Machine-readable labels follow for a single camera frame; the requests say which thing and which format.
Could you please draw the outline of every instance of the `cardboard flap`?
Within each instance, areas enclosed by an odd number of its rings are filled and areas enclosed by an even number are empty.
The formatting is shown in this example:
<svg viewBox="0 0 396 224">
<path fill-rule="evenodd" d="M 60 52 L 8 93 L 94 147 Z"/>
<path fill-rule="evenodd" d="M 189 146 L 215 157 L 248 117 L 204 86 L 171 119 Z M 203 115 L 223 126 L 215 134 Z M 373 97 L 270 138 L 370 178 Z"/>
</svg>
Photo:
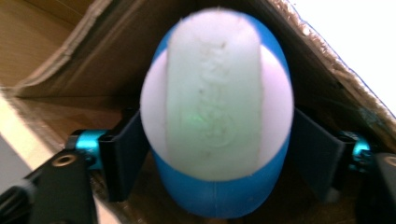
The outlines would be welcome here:
<svg viewBox="0 0 396 224">
<path fill-rule="evenodd" d="M 16 87 L 20 97 L 138 94 L 162 35 L 192 1 L 95 1 L 64 45 Z"/>
<path fill-rule="evenodd" d="M 87 7 L 92 2 L 92 0 L 26 1 L 72 24 L 77 24 L 82 19 Z"/>
<path fill-rule="evenodd" d="M 0 3 L 0 83 L 13 87 L 46 61 L 73 26 L 22 0 Z"/>
</svg>

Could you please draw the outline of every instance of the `black plastic mount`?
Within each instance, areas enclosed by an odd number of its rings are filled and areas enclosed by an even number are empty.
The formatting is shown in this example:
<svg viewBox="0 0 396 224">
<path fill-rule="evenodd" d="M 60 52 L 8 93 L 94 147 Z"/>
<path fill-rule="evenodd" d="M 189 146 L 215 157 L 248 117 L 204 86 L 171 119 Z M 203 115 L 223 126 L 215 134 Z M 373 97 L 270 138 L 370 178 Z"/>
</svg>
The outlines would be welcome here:
<svg viewBox="0 0 396 224">
<path fill-rule="evenodd" d="M 342 141 L 301 110 L 294 110 L 289 155 L 322 202 L 339 199 L 355 143 L 352 139 Z"/>
<path fill-rule="evenodd" d="M 149 151 L 140 112 L 125 109 L 118 125 L 99 138 L 99 148 L 107 199 L 110 202 L 124 201 Z"/>
<path fill-rule="evenodd" d="M 359 224 L 396 223 L 396 155 L 375 154 L 356 203 Z"/>
<path fill-rule="evenodd" d="M 83 154 L 63 150 L 40 169 L 30 224 L 97 223 L 88 164 Z"/>
</svg>

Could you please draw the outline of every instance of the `blue metal part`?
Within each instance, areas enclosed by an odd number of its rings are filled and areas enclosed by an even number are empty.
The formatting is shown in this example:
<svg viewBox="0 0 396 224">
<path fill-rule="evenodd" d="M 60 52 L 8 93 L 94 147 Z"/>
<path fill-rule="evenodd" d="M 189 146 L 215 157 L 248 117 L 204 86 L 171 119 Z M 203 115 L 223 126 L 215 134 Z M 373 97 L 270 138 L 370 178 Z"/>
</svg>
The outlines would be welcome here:
<svg viewBox="0 0 396 224">
<path fill-rule="evenodd" d="M 349 137 L 356 141 L 352 151 L 352 163 L 349 164 L 349 169 L 361 173 L 367 173 L 367 168 L 371 164 L 373 152 L 370 144 L 359 133 L 340 132 L 341 135 Z"/>
<path fill-rule="evenodd" d="M 107 130 L 85 130 L 79 135 L 76 142 L 76 150 L 83 150 L 88 156 L 94 158 L 94 164 L 90 166 L 91 170 L 103 168 L 98 139 L 106 132 Z"/>
</svg>

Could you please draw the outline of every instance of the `brown cardboard wall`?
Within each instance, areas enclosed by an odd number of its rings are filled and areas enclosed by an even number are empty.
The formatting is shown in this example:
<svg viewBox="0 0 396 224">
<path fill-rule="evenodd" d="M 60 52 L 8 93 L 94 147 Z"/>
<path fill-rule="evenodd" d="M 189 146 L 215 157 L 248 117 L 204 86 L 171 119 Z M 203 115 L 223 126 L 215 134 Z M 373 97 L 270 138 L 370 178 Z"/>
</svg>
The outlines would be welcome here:
<svg viewBox="0 0 396 224">
<path fill-rule="evenodd" d="M 22 0 L 0 3 L 0 83 L 12 87 L 57 50 L 74 26 Z"/>
<path fill-rule="evenodd" d="M 76 25 L 84 17 L 85 11 L 93 2 L 93 0 L 25 1 L 73 25 Z"/>
<path fill-rule="evenodd" d="M 54 59 L 63 64 L 48 64 L 43 69 L 50 74 L 43 76 L 38 71 L 21 83 L 17 94 L 21 97 L 138 94 L 162 36 L 194 7 L 191 0 L 113 2 L 104 8 L 106 11 L 87 34 L 85 30 L 75 32 L 76 38 L 64 49 L 76 45 L 80 36 L 84 40 L 77 43 L 74 51 L 60 52 Z"/>
</svg>

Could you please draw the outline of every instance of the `cardboard box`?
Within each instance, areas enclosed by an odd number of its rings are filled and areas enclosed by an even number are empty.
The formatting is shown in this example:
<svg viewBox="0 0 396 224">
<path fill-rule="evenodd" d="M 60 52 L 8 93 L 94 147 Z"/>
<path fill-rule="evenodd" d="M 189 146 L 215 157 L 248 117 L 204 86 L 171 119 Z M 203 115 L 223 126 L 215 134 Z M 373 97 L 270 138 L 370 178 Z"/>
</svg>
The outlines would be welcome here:
<svg viewBox="0 0 396 224">
<path fill-rule="evenodd" d="M 53 16 L 56 10 L 5 1 L 0 16 L 7 20 L 0 22 L 9 32 L 0 37 L 2 47 L 6 43 L 0 82 L 26 122 L 59 151 L 74 130 L 111 129 L 125 106 L 137 109 L 159 41 L 180 18 L 204 7 L 229 7 L 264 22 L 287 56 L 296 104 L 335 130 L 359 131 L 396 152 L 394 117 L 286 0 L 96 0 L 75 28 Z M 340 203 L 320 204 L 286 162 L 260 209 L 238 220 L 213 220 L 179 208 L 148 157 L 128 201 L 107 205 L 123 223 L 354 223 L 359 180 L 349 181 Z M 103 199 L 99 174 L 92 174 L 92 185 Z"/>
</svg>

